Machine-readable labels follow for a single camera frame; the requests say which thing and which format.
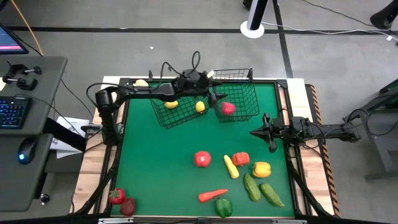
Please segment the cucumber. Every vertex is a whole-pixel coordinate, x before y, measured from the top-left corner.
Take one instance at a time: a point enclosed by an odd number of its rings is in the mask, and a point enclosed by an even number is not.
[[[261,198],[261,192],[256,181],[249,174],[244,175],[244,187],[249,193],[250,199],[257,202]]]
[[[285,206],[282,203],[279,195],[275,192],[275,190],[271,187],[271,185],[267,183],[261,184],[260,189],[271,204],[275,205],[276,207]]]

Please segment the concrete floor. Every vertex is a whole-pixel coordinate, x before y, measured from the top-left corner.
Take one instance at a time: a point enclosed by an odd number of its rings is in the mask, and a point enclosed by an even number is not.
[[[369,23],[369,17],[390,0],[310,0]],[[16,3],[32,26],[238,29],[248,12],[241,0],[38,0]],[[279,0],[284,25],[298,29],[367,29],[355,21],[299,0]],[[23,26],[12,5],[0,13],[7,26]],[[271,5],[264,21],[275,24]],[[28,32],[17,32],[34,45]],[[88,85],[105,75],[147,75],[169,61],[190,67],[195,50],[200,69],[248,68],[256,77],[286,77],[278,34],[257,40],[241,34],[36,32],[45,55],[69,58],[64,81],[89,107]],[[286,35],[294,78],[315,85],[323,123],[339,123],[384,85],[396,79],[398,48],[382,35]],[[64,116],[89,119],[71,94],[60,87],[57,109]],[[340,205],[345,218],[396,223],[398,179],[366,182],[378,163],[367,139],[350,144],[328,141]],[[0,220],[64,215],[69,212],[76,174],[55,174],[46,183],[53,194],[48,205],[33,202],[25,213],[0,213]]]

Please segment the wire basket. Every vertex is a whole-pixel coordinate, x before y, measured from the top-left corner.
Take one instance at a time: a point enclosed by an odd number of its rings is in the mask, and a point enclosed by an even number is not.
[[[205,110],[201,113],[196,111],[195,105],[198,101],[202,101],[205,104]],[[176,127],[182,123],[190,121],[194,118],[202,116],[208,111],[208,103],[204,97],[182,97],[178,99],[178,106],[174,109],[168,109],[165,107],[165,102],[161,100],[150,100],[154,112],[159,122],[159,125],[165,129]]]
[[[223,84],[214,87],[213,91],[228,95],[217,102],[215,111],[220,122],[248,121],[260,113],[251,68],[215,70],[214,72],[213,77],[223,82]],[[224,115],[221,112],[222,102],[233,103],[236,107],[235,113]]]

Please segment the orange carrot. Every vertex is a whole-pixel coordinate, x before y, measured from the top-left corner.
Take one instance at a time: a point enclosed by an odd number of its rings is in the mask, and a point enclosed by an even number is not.
[[[228,192],[227,189],[219,189],[219,190],[214,190],[211,192],[205,192],[205,193],[199,194],[198,199],[199,199],[199,202],[203,203],[203,202],[207,202],[208,200],[210,200],[214,197],[225,194],[226,192]]]

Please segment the green mat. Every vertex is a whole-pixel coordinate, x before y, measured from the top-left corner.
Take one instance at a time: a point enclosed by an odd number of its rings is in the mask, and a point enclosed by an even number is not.
[[[228,189],[223,197],[233,203],[233,217],[292,217],[294,215],[282,141],[271,154],[268,144],[249,134],[261,126],[262,115],[278,114],[273,84],[256,84],[260,115],[245,122],[219,123],[214,110],[171,129],[159,126],[149,100],[131,100],[116,187],[124,188],[128,197],[137,200],[136,215],[216,216],[214,199],[198,201],[198,194]],[[197,168],[193,155],[208,151],[212,162]],[[223,156],[247,152],[251,164],[238,167],[239,178],[231,179]],[[267,182],[280,195],[285,207],[272,206],[262,195],[252,202],[243,184],[244,174],[251,174],[254,162],[271,165],[272,174],[256,179]],[[112,215],[120,215],[120,206]]]

